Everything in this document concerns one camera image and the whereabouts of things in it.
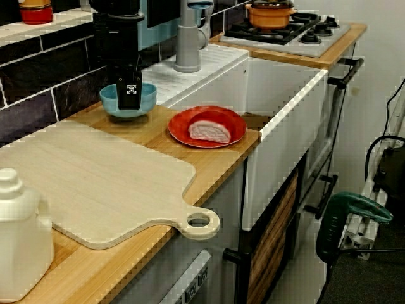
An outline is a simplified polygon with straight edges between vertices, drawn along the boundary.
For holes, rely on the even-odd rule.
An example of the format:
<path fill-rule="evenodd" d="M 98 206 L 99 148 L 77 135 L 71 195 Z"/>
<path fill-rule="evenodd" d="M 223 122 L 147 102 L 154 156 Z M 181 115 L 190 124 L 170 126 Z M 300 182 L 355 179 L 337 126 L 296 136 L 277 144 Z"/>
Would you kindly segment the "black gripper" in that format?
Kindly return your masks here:
<path fill-rule="evenodd" d="M 120 110 L 139 110 L 142 93 L 138 22 L 113 17 L 94 18 L 97 60 L 107 67 L 110 77 L 117 76 L 116 91 Z"/>

